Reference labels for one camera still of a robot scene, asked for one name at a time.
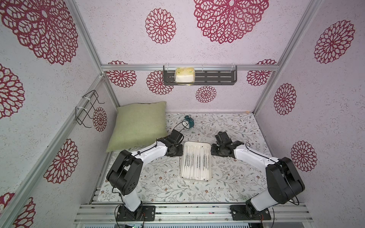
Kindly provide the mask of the straw group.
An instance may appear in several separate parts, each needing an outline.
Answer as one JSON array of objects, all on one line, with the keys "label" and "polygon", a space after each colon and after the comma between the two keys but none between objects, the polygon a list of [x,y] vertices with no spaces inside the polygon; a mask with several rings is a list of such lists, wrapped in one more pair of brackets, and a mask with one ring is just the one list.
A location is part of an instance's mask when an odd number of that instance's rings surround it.
[{"label": "straw group", "polygon": [[199,147],[199,179],[202,180],[203,179],[203,150],[202,147]]},{"label": "straw group", "polygon": [[185,177],[188,178],[188,168],[189,168],[189,146],[186,147],[186,162],[185,162]]},{"label": "straw group", "polygon": [[199,171],[199,147],[196,146],[194,149],[194,179],[198,179],[198,171]]},{"label": "straw group", "polygon": [[207,171],[207,155],[206,155],[206,149],[203,149],[203,180],[206,180],[206,171]]}]

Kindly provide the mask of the straw pile edge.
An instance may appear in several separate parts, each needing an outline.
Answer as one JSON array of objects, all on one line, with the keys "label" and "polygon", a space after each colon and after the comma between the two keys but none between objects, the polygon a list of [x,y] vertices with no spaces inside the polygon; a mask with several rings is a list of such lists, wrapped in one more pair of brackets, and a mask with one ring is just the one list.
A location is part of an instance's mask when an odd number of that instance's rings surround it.
[{"label": "straw pile edge", "polygon": [[182,159],[181,159],[181,167],[180,167],[180,175],[182,178],[185,178],[185,162],[186,162],[186,147],[184,146],[183,148],[183,155],[182,155]]}]

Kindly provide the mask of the white storage tray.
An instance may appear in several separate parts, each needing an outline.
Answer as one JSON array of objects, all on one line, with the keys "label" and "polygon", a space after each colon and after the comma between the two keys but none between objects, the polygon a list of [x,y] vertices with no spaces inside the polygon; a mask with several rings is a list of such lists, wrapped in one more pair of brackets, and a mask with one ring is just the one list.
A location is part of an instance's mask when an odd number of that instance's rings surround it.
[{"label": "white storage tray", "polygon": [[180,177],[192,181],[212,179],[211,145],[205,142],[185,142],[180,163]]}]

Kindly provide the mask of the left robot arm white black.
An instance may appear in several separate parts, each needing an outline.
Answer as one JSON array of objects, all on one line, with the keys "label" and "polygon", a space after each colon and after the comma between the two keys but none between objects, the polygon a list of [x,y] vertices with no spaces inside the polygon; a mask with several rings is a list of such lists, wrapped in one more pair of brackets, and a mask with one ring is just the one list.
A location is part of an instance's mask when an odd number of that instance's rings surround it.
[{"label": "left robot arm white black", "polygon": [[160,157],[182,156],[183,139],[181,132],[173,130],[150,146],[134,152],[123,150],[118,154],[106,179],[112,185],[112,190],[121,196],[123,206],[128,212],[136,212],[142,205],[135,188],[143,166]]}]

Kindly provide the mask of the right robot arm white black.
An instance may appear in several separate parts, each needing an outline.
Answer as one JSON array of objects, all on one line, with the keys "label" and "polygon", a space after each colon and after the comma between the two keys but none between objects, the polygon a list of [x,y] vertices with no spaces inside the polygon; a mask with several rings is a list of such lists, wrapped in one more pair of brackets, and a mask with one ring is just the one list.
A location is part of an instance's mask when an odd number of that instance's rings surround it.
[{"label": "right robot arm white black", "polygon": [[290,158],[264,155],[252,149],[249,143],[232,141],[226,132],[218,132],[215,138],[212,155],[244,161],[266,174],[267,189],[246,201],[245,210],[251,216],[296,199],[305,190],[305,184]]}]

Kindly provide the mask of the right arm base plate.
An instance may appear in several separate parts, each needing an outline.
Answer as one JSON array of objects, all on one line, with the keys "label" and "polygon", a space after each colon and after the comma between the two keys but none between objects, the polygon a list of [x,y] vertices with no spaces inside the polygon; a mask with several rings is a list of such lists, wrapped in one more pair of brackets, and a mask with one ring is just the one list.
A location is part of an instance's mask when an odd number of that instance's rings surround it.
[{"label": "right arm base plate", "polygon": [[232,219],[234,221],[243,221],[243,220],[271,220],[271,215],[269,213],[268,208],[257,211],[253,206],[247,205],[231,205],[230,211],[232,215]]}]

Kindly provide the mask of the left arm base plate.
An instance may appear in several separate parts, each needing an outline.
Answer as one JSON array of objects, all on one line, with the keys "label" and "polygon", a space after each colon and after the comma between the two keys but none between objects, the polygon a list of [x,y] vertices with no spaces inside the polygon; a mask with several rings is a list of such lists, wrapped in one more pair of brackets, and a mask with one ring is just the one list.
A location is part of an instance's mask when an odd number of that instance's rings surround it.
[{"label": "left arm base plate", "polygon": [[124,205],[118,207],[116,212],[116,221],[154,221],[156,215],[156,206],[140,205],[134,212],[127,209]]}]

